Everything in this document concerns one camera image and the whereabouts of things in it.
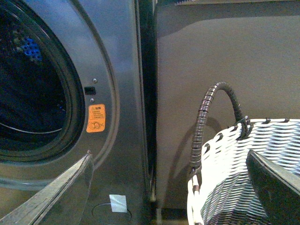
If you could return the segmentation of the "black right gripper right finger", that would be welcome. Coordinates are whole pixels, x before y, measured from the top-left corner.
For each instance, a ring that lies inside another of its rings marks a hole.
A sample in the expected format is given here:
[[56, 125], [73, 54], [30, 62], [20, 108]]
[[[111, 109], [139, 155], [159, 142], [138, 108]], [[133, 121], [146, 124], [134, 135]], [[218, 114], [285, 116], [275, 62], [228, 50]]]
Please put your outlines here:
[[300, 177], [250, 150], [246, 165], [253, 189], [273, 225], [300, 223]]

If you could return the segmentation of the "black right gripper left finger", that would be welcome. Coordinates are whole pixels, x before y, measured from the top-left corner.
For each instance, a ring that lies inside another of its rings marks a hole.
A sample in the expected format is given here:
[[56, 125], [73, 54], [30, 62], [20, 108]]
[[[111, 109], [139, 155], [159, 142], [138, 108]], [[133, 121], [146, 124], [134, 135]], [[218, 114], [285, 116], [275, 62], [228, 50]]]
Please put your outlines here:
[[93, 177], [88, 152], [73, 166], [0, 219], [2, 225], [78, 225], [82, 219]]

